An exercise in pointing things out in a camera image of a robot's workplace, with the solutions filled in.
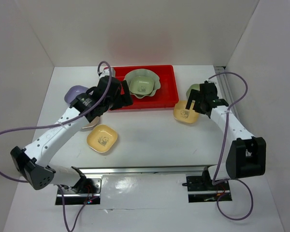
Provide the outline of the green panda plate back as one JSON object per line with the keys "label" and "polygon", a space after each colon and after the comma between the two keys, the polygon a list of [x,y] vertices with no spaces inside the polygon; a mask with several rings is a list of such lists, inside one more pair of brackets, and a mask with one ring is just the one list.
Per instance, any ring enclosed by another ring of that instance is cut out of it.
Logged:
{"label": "green panda plate back", "polygon": [[191,85],[186,91],[186,98],[188,99],[192,90],[200,91],[200,84]]}

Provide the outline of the brown square plate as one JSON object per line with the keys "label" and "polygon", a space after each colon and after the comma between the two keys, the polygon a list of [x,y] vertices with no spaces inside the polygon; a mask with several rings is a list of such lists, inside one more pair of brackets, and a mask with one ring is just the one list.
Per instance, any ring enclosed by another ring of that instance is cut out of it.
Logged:
{"label": "brown square plate", "polygon": [[95,117],[90,123],[88,123],[87,125],[83,126],[82,129],[86,130],[86,129],[90,129],[95,127],[98,123],[99,123],[100,117],[97,116]]}

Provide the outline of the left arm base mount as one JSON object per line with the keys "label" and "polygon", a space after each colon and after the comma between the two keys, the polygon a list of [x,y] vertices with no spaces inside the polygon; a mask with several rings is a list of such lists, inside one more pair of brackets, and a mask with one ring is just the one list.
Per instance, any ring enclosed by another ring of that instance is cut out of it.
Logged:
{"label": "left arm base mount", "polygon": [[55,205],[62,205],[64,197],[65,205],[99,205],[101,203],[102,176],[89,177],[90,182],[86,184],[79,192],[71,187],[61,186],[57,190]]}

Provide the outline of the purple square plate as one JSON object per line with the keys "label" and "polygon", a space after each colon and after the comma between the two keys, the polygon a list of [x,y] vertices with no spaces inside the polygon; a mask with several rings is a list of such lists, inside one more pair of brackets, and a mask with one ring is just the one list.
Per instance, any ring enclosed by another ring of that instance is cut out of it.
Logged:
{"label": "purple square plate", "polygon": [[64,96],[64,100],[67,104],[71,102],[81,93],[85,93],[88,90],[88,87],[76,85],[72,86]]}

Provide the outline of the green panda plate front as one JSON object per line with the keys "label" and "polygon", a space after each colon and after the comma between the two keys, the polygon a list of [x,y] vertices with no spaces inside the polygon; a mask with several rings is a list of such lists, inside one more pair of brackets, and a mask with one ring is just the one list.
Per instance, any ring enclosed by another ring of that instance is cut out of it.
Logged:
{"label": "green panda plate front", "polygon": [[134,77],[129,85],[129,90],[137,95],[149,95],[154,88],[154,79],[147,76]]}

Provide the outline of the green panda plate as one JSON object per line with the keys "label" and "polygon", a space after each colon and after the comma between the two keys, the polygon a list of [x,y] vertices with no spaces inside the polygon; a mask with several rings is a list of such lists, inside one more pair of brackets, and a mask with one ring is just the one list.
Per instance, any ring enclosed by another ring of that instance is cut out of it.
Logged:
{"label": "green panda plate", "polygon": [[147,76],[134,77],[129,85],[129,90],[137,95],[149,95],[154,88],[154,79]]}
{"label": "green panda plate", "polygon": [[200,84],[191,85],[186,91],[186,98],[188,99],[192,90],[200,91]]}

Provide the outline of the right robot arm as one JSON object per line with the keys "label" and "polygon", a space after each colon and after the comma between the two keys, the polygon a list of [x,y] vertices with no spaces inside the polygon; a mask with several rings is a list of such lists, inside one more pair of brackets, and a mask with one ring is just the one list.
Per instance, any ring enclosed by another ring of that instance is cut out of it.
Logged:
{"label": "right robot arm", "polygon": [[190,91],[186,104],[187,110],[208,116],[223,131],[218,163],[205,168],[201,178],[205,189],[228,180],[264,175],[266,167],[266,141],[245,129],[217,92],[215,84],[206,81]]}

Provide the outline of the large green scalloped bowl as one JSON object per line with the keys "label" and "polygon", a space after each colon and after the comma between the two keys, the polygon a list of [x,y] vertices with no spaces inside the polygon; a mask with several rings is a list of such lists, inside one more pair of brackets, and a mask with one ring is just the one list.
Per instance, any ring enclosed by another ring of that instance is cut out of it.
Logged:
{"label": "large green scalloped bowl", "polygon": [[124,80],[127,81],[128,86],[130,85],[131,80],[136,76],[151,77],[154,79],[155,82],[153,91],[149,95],[137,95],[130,92],[131,95],[135,96],[138,99],[143,99],[144,97],[153,97],[156,94],[156,91],[161,88],[159,76],[155,72],[148,69],[136,69],[126,74]]}

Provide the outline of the yellow panda plate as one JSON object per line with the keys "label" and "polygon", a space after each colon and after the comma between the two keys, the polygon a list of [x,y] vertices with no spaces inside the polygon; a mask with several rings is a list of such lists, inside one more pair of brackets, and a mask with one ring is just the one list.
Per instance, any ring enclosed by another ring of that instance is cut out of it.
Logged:
{"label": "yellow panda plate", "polygon": [[107,125],[97,125],[87,136],[87,145],[98,153],[108,152],[118,139],[118,133]]}
{"label": "yellow panda plate", "polygon": [[175,104],[173,109],[174,118],[184,124],[194,124],[199,118],[199,113],[196,113],[193,110],[194,103],[191,104],[191,107],[186,109],[187,101],[178,101]]}

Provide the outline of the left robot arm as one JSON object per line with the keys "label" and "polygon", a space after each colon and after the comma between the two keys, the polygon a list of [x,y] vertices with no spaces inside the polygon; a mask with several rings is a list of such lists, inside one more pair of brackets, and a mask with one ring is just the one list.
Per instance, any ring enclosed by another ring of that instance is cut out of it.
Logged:
{"label": "left robot arm", "polygon": [[50,167],[53,156],[70,138],[85,125],[108,110],[120,109],[133,104],[127,81],[119,81],[108,75],[99,79],[96,87],[89,88],[72,100],[70,106],[53,126],[24,148],[15,147],[11,156],[16,169],[35,189],[47,185],[60,185],[73,192],[82,192],[91,180],[76,167]]}

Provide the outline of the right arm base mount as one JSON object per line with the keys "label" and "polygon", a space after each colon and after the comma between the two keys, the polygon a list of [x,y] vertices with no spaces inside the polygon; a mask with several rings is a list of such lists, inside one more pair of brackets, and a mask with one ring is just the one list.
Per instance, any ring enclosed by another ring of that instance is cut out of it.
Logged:
{"label": "right arm base mount", "polygon": [[228,182],[213,186],[211,181],[206,183],[201,176],[186,176],[182,186],[188,191],[189,203],[216,202],[218,198],[220,201],[232,201]]}

